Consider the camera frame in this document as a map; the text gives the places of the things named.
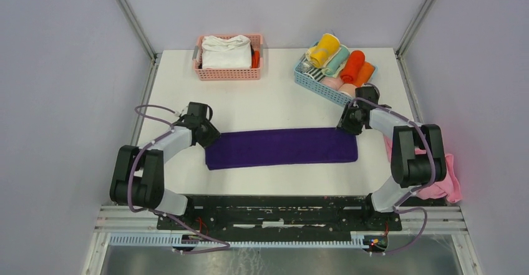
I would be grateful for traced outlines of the yellow towel with grey pattern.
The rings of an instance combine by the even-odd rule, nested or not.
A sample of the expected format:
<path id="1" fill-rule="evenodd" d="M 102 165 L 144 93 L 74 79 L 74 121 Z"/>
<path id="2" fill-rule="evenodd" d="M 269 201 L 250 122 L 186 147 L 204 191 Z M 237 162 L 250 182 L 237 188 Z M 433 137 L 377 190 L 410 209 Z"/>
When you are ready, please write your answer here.
<path id="1" fill-rule="evenodd" d="M 308 61 L 314 67 L 323 68 L 340 50 L 340 48 L 341 43 L 339 39 L 333 34 L 325 33 L 309 53 Z"/>

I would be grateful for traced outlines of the purple cloth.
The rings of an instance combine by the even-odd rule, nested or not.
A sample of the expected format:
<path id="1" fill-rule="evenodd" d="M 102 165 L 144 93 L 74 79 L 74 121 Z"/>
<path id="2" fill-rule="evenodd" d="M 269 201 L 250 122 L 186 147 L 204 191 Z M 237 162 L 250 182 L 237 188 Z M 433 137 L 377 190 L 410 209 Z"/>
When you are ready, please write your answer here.
<path id="1" fill-rule="evenodd" d="M 356 136 L 336 128 L 226 132 L 205 149 L 205 163 L 209 170 L 350 163 L 358 158 Z"/>

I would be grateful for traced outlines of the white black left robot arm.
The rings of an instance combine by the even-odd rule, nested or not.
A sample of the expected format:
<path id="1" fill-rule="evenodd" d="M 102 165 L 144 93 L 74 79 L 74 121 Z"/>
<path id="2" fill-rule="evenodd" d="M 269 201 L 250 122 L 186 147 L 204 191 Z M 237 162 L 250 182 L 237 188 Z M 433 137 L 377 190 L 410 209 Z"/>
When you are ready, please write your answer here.
<path id="1" fill-rule="evenodd" d="M 188 197 L 165 187 L 165 164 L 183 150 L 200 145 L 206 149 L 221 134 L 212 124 L 213 109 L 203 103 L 190 102 L 184 112 L 170 110 L 177 117 L 170 122 L 149 116 L 139 105 L 135 112 L 145 119 L 167 125 L 160 136 L 142 146 L 124 145 L 119 148 L 110 184 L 110 199 L 127 205 L 130 211 L 152 210 L 172 215 L 173 222 L 181 229 L 191 228 L 196 213 L 188 205 Z"/>

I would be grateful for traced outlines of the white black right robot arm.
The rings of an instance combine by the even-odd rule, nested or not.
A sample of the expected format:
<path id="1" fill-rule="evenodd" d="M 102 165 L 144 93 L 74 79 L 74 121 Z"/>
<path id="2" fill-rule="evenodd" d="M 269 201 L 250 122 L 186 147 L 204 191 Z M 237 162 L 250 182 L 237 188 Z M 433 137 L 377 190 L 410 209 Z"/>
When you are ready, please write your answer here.
<path id="1" fill-rule="evenodd" d="M 392 142 L 391 177 L 367 196 L 368 209 L 360 214 L 363 227 L 376 230 L 385 223 L 384 213 L 398 207 L 418 191 L 444 180 L 447 174 L 442 132 L 438 125 L 417 123 L 378 103 L 373 85 L 355 90 L 342 111 L 337 128 L 352 135 L 377 130 Z"/>

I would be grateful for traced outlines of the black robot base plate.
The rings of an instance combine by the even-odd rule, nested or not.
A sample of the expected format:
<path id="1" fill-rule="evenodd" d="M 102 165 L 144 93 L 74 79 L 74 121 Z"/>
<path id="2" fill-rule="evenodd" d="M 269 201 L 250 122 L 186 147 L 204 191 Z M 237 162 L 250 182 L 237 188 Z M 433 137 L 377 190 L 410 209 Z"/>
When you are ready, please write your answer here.
<path id="1" fill-rule="evenodd" d="M 351 232 L 402 231 L 397 213 L 365 196 L 191 195 L 181 220 L 226 242 L 347 241 Z"/>

